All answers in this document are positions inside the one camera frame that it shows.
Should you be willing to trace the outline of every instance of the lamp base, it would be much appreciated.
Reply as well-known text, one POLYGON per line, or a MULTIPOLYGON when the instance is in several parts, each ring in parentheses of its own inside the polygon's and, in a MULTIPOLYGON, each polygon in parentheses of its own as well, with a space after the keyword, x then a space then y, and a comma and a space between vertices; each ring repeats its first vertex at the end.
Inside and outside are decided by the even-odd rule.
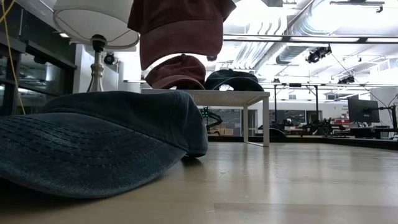
POLYGON ((104 51, 106 39, 101 35, 94 35, 91 38, 91 43, 93 44, 93 49, 95 50, 95 59, 94 64, 91 65, 91 81, 87 89, 88 93, 104 91, 102 85, 102 72, 104 71, 104 66, 101 63, 101 53, 104 51))

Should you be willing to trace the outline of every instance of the baseball cap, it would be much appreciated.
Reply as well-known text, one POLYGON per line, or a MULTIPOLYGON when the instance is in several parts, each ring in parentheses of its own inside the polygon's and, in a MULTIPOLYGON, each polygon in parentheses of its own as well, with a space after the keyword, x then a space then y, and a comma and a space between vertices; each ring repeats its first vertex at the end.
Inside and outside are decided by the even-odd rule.
POLYGON ((187 93, 61 96, 41 114, 0 118, 0 178, 47 194, 103 198, 206 154, 203 118, 187 93))
POLYGON ((155 89, 204 90, 205 78, 206 68, 199 59, 182 54, 160 63, 145 80, 155 89))
POLYGON ((171 54, 216 56, 232 0, 134 0, 128 28, 140 33, 141 69, 171 54))
POLYGON ((264 91, 255 75, 232 69, 213 72, 205 86, 207 90, 219 90, 221 85, 229 85, 234 91, 264 91))

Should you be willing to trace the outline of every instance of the lamp shade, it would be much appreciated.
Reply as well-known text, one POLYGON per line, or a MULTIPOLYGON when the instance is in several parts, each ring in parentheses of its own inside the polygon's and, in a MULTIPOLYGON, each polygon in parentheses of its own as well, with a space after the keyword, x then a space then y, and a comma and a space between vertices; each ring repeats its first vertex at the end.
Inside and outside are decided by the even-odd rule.
POLYGON ((58 0, 53 8, 55 25, 73 40, 91 44, 102 35, 107 49, 126 49, 139 41, 127 28, 133 0, 58 0))

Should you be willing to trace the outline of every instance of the table top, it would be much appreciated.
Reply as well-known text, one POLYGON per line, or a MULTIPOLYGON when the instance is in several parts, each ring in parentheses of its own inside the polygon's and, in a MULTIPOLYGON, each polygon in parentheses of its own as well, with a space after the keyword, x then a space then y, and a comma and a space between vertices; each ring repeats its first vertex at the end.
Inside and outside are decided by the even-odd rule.
POLYGON ((210 142, 206 156, 101 200, 48 197, 0 181, 0 223, 396 223, 397 158, 327 144, 210 142))
MULTIPOLYGON (((143 94, 168 93, 176 90, 143 89, 143 94)), ((198 106, 251 106, 269 97, 269 92, 181 90, 190 94, 198 106)))

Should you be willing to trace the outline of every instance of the red cap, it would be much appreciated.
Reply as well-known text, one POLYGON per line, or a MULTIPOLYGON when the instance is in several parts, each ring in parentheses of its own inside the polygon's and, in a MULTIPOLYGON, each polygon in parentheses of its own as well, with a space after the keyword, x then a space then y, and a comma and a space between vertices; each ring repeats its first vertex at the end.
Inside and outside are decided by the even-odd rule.
POLYGON ((134 0, 128 28, 141 34, 141 69, 178 53, 216 56, 232 0, 134 0))
POLYGON ((145 80, 155 89, 176 86, 180 90, 204 90, 205 78, 205 66, 197 58, 183 54, 156 66, 145 80))

